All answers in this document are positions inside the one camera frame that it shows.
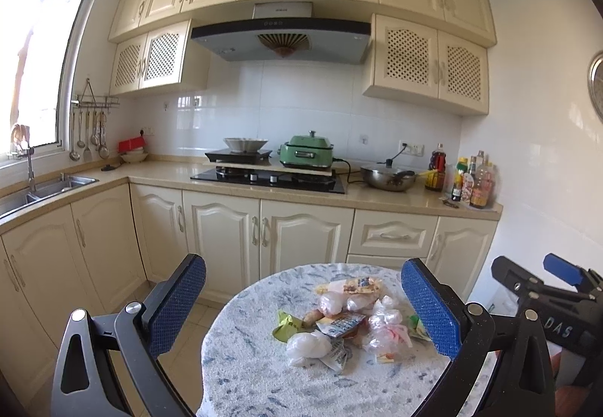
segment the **tiled wall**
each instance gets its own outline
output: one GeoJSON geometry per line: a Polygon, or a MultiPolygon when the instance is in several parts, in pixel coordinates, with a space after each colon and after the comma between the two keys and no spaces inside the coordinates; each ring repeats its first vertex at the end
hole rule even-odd
{"type": "Polygon", "coordinates": [[[504,211],[470,297],[486,306],[499,255],[559,286],[542,267],[549,252],[603,272],[603,123],[586,85],[603,20],[591,0],[490,2],[490,115],[465,119],[461,135],[461,153],[487,150],[500,169],[504,211]]]}
{"type": "Polygon", "coordinates": [[[132,129],[152,126],[148,148],[163,155],[204,155],[224,148],[224,137],[265,138],[266,147],[276,150],[313,129],[343,158],[384,160],[404,140],[424,144],[425,153],[400,156],[399,164],[426,168],[438,142],[456,160],[458,116],[365,97],[361,70],[327,63],[228,63],[212,56],[207,90],[137,98],[132,129]]]}

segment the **round table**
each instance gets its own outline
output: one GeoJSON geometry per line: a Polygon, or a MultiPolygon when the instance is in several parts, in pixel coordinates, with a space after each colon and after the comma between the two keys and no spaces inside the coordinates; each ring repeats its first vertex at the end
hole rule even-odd
{"type": "MultiPolygon", "coordinates": [[[[336,376],[322,362],[290,368],[286,345],[272,336],[277,311],[296,317],[315,308],[317,284],[370,275],[384,281],[413,313],[398,271],[363,264],[310,264],[279,272],[236,295],[220,312],[203,340],[203,417],[411,416],[441,376],[449,359],[431,342],[412,339],[400,364],[377,364],[375,357],[352,346],[343,373],[336,376]]],[[[494,366],[486,364],[459,413],[473,415],[494,366]]]]}

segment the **backsplash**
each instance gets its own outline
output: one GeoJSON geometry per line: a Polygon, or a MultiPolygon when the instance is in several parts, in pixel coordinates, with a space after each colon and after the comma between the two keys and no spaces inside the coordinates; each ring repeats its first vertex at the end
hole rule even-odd
{"type": "Polygon", "coordinates": [[[207,89],[128,98],[132,132],[153,128],[148,149],[159,155],[198,155],[225,148],[224,137],[264,138],[276,151],[293,135],[316,130],[336,157],[382,161],[400,140],[425,146],[422,157],[396,163],[427,168],[438,142],[456,161],[461,118],[435,109],[362,94],[361,66],[312,62],[229,63],[215,55],[207,89]]]}

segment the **countertop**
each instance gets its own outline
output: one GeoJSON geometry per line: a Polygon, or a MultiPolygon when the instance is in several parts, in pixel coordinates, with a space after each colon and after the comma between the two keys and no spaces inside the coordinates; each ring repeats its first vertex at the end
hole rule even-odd
{"type": "Polygon", "coordinates": [[[0,218],[0,234],[48,211],[129,182],[185,189],[188,191],[213,192],[228,196],[252,197],[321,206],[370,209],[394,213],[426,214],[496,221],[500,219],[502,213],[502,205],[498,203],[494,205],[492,210],[487,211],[468,209],[463,206],[460,206],[459,209],[445,206],[439,199],[441,193],[425,190],[420,181],[417,181],[406,192],[381,191],[367,184],[351,183],[346,184],[346,194],[331,194],[329,192],[296,191],[264,186],[191,180],[190,177],[192,175],[201,173],[212,167],[213,165],[209,163],[191,164],[186,162],[146,161],[140,164],[124,164],[116,170],[108,172],[102,172],[98,167],[79,171],[76,175],[93,177],[98,179],[98,182],[40,201],[28,208],[0,218]]]}

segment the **lattice cabinet door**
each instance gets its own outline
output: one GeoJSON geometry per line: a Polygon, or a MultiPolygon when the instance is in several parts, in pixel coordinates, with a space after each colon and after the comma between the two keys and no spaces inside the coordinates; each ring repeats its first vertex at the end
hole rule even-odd
{"type": "Polygon", "coordinates": [[[385,16],[375,25],[375,85],[438,97],[437,30],[385,16]]]}
{"type": "Polygon", "coordinates": [[[488,114],[487,50],[438,31],[439,98],[488,114]]]}
{"type": "Polygon", "coordinates": [[[147,35],[142,35],[117,46],[109,90],[112,96],[138,89],[146,41],[147,35]]]}
{"type": "Polygon", "coordinates": [[[190,21],[185,21],[147,34],[141,89],[180,82],[190,24],[190,21]]]}

